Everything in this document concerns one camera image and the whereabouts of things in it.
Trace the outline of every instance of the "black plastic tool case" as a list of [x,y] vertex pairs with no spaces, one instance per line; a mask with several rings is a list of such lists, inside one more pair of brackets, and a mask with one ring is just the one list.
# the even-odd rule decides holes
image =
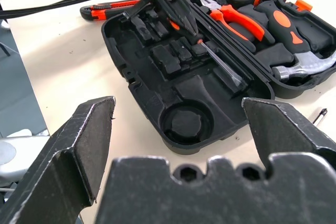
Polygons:
[[[122,23],[122,15],[117,15],[102,27],[111,58],[134,98],[164,143],[177,153],[196,153],[246,125],[241,108],[244,97],[274,99],[276,94],[294,98],[336,70],[333,67],[296,86],[281,83],[267,66],[228,36],[200,8],[198,0],[188,1],[204,42],[248,83],[243,92],[232,86],[204,48],[191,46],[153,6],[132,21]],[[332,26],[310,12],[297,11],[286,0],[273,1],[292,18],[299,31],[303,27],[301,35],[310,34],[313,52],[327,57],[335,50],[336,30]],[[304,22],[310,24],[308,28],[301,26]],[[319,38],[326,40],[327,46],[314,49],[314,40]]]

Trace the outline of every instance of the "orange handle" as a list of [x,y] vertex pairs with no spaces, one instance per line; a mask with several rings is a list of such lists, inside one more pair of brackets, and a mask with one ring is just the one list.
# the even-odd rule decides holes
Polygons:
[[220,9],[228,22],[235,22],[249,30],[259,41],[262,41],[265,30],[253,19],[235,10],[232,5],[223,5]]
[[241,35],[239,32],[237,32],[235,29],[233,29],[232,27],[230,27],[228,25],[228,23],[224,20],[224,15],[223,15],[223,12],[221,10],[213,10],[210,13],[210,17],[213,18],[217,22],[221,22],[227,29],[229,29],[231,32],[238,35],[243,40],[248,40],[245,36]]

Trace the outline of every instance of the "hammer handle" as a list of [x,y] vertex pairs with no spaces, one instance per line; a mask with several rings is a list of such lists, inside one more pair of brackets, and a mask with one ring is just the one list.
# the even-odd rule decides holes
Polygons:
[[279,10],[273,1],[262,2],[256,7],[256,10],[267,15],[268,30],[292,54],[311,50],[308,42],[298,33],[294,23]]

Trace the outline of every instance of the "toolbox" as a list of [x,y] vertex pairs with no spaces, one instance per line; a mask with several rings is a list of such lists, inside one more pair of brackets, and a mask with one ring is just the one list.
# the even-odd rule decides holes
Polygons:
[[[120,22],[123,15],[118,8],[102,27],[115,66],[129,83],[143,113],[174,152],[194,154],[235,134],[247,124],[241,105],[244,97],[295,98],[336,70],[332,66],[319,74],[280,81],[272,67],[276,63],[292,66],[295,59],[278,37],[266,44],[245,27],[231,22],[230,27],[248,40],[245,46],[212,19],[211,11],[200,0],[187,1],[204,36],[203,42],[242,77],[243,88],[234,85],[204,47],[181,36],[152,5],[127,22]],[[230,4],[228,0],[214,1]],[[303,1],[293,4],[286,0],[238,0],[233,6],[268,29],[271,27],[267,20],[271,17],[254,11],[255,6],[265,3],[275,5],[296,26],[299,36],[293,35],[294,44],[304,38],[320,59],[335,51],[335,28],[310,12],[311,7]]]

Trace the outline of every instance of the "circular compartment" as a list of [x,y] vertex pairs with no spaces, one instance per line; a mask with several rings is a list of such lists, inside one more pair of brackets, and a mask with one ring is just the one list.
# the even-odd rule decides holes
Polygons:
[[199,143],[211,136],[213,117],[210,110],[195,101],[169,107],[161,116],[161,129],[173,142],[183,145]]

